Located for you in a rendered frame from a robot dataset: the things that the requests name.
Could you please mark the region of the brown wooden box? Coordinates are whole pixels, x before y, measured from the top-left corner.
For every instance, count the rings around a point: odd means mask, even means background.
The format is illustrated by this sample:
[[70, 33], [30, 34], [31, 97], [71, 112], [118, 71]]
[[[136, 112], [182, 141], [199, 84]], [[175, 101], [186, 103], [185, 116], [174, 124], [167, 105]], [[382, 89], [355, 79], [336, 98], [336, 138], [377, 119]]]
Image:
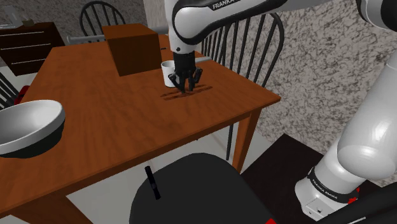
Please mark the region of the brown wooden box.
[[143, 24], [107, 25], [103, 35], [120, 76], [160, 68], [158, 34]]

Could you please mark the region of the white bowl with black outside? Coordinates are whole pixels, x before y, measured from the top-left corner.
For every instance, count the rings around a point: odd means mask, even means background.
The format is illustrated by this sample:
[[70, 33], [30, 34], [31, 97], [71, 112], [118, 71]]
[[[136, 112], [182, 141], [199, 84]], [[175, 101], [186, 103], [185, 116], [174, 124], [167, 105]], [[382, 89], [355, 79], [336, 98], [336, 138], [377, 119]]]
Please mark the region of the white bowl with black outside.
[[66, 113], [61, 103], [36, 100], [0, 110], [0, 157], [32, 158], [62, 138]]

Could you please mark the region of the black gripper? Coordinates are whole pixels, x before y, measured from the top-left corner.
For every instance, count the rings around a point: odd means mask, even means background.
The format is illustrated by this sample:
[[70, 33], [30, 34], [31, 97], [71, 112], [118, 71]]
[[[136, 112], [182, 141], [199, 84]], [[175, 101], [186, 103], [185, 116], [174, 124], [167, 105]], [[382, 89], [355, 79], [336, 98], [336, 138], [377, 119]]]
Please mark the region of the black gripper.
[[195, 52], [173, 53], [175, 73], [168, 75], [172, 84], [181, 92], [185, 93], [185, 77], [188, 76], [188, 90], [192, 91], [195, 84], [199, 82], [202, 69], [195, 66]]

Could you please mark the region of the white cup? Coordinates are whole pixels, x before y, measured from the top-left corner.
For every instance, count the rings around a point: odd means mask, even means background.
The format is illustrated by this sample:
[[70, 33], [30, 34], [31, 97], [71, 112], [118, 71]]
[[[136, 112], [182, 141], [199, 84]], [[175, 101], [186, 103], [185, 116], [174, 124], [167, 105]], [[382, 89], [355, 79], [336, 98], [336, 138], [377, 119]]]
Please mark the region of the white cup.
[[164, 84], [166, 87], [174, 88], [173, 82], [169, 79], [169, 75], [175, 71], [175, 63], [173, 60], [166, 60], [161, 63], [162, 73], [164, 77]]

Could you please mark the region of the dark robot stand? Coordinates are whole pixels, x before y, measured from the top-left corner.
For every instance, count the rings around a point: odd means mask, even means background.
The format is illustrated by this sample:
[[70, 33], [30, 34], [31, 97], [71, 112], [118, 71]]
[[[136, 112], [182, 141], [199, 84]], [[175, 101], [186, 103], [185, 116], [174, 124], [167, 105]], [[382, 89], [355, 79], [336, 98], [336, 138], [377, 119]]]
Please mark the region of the dark robot stand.
[[397, 184], [353, 175], [337, 145], [322, 155], [284, 134], [242, 173], [274, 224], [397, 224]]

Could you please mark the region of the dark chest of drawers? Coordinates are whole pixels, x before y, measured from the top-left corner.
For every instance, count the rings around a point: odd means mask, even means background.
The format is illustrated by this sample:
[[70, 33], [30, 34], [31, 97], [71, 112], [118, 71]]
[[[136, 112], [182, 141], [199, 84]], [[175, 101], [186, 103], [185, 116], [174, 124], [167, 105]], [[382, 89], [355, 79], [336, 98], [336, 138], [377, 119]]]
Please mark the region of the dark chest of drawers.
[[11, 24], [0, 25], [0, 58], [15, 76], [38, 72], [51, 49], [64, 46], [55, 24], [25, 26], [12, 5], [3, 10]]

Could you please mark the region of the brown wooden table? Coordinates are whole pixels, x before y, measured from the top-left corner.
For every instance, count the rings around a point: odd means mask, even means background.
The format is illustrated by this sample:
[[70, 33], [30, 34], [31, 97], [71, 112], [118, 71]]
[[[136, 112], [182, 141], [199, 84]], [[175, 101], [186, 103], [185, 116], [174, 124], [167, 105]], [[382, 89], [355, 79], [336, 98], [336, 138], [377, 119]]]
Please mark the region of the brown wooden table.
[[280, 98], [214, 61], [200, 67], [195, 90], [183, 94], [160, 69], [120, 76], [105, 42], [54, 48], [21, 103], [61, 103], [62, 138], [36, 157], [0, 157], [0, 218], [91, 224], [70, 193], [233, 123], [240, 171], [261, 110]]

